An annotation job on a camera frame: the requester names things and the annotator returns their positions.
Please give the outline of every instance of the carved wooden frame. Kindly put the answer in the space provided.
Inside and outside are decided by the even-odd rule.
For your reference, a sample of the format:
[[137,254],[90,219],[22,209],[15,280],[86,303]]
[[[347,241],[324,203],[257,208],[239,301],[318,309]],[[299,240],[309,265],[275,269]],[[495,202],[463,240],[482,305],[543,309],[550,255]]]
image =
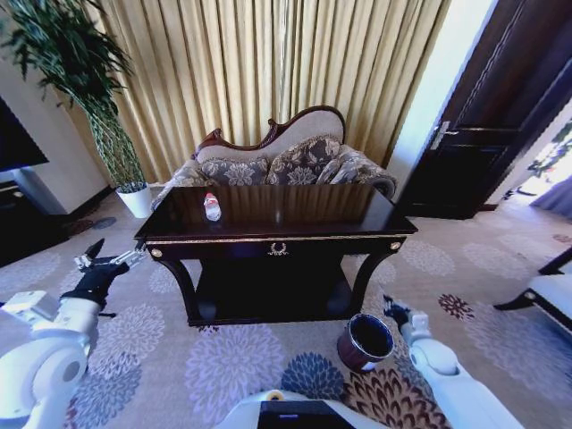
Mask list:
[[301,112],[297,113],[293,118],[291,118],[286,123],[277,123],[274,119],[269,119],[268,124],[270,125],[270,130],[266,134],[266,137],[260,141],[260,143],[253,145],[253,146],[237,146],[229,143],[222,137],[222,130],[217,128],[211,131],[209,134],[206,135],[205,139],[198,145],[197,151],[193,155],[193,158],[196,158],[198,153],[204,149],[205,147],[211,146],[222,146],[227,147],[229,149],[236,149],[236,150],[243,150],[243,151],[250,151],[250,150],[258,150],[262,149],[263,147],[267,147],[272,144],[276,139],[278,139],[289,127],[291,127],[298,119],[302,118],[307,114],[311,114],[312,112],[332,112],[340,118],[341,126],[343,128],[343,138],[341,144],[345,143],[346,139],[346,122],[343,119],[343,115],[340,113],[338,109],[332,107],[330,105],[315,105],[309,107],[308,109],[304,109]]

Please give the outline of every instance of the gold trim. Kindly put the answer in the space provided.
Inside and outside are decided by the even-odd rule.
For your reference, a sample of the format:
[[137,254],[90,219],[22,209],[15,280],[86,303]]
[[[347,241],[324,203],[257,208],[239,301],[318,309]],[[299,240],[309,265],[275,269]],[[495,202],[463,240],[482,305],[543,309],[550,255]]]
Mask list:
[[289,254],[290,253],[286,250],[286,243],[282,243],[282,248],[280,250],[276,250],[276,243],[272,243],[270,251],[267,253],[267,255],[270,255],[271,257],[285,257]]
[[214,240],[151,240],[145,244],[152,246],[155,244],[209,244],[209,243],[252,243],[265,241],[307,241],[307,240],[360,240],[360,239],[406,239],[412,234],[372,234],[372,235],[329,235],[318,237],[267,237],[264,239],[214,239]]

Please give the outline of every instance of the table top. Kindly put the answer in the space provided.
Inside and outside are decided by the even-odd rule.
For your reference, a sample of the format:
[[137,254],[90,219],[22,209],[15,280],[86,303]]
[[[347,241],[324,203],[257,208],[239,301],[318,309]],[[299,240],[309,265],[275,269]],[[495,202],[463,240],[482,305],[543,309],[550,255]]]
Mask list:
[[[219,202],[206,219],[207,192]],[[409,235],[417,228],[370,185],[173,188],[135,235],[145,240]]]

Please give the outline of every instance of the curtain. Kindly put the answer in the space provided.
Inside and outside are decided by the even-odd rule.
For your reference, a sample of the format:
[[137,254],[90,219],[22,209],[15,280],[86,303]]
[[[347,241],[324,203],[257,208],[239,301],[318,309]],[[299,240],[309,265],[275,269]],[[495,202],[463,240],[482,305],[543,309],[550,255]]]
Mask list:
[[88,12],[133,74],[116,98],[147,181],[214,128],[254,145],[267,120],[334,105],[383,164],[450,0],[102,0]]
[[550,210],[572,221],[572,175],[555,184],[548,192],[533,201],[531,206]]

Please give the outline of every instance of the white wall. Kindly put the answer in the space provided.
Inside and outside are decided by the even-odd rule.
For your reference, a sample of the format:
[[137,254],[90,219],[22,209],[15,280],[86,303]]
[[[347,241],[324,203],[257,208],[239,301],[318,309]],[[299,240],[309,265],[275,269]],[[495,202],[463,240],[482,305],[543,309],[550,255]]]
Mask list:
[[507,175],[505,180],[500,183],[499,187],[491,194],[489,199],[487,199],[486,204],[499,204],[507,191],[518,185],[522,185],[522,180],[526,177],[528,165],[530,165],[546,145],[556,137],[556,134],[564,128],[564,125],[570,121],[570,118],[572,118],[572,99],[562,107],[562,110],[556,115],[556,118],[546,127],[546,130],[544,130],[522,158],[517,161],[509,175]]
[[55,107],[55,93],[48,90],[42,101],[42,91],[36,87],[37,74],[29,73],[24,81],[9,61],[0,58],[0,76],[0,96],[49,160],[32,167],[61,207],[49,213],[70,213],[104,189],[107,182],[65,109]]
[[444,107],[488,22],[497,0],[452,0],[442,29],[403,123],[387,170],[399,186],[400,197],[423,154]]

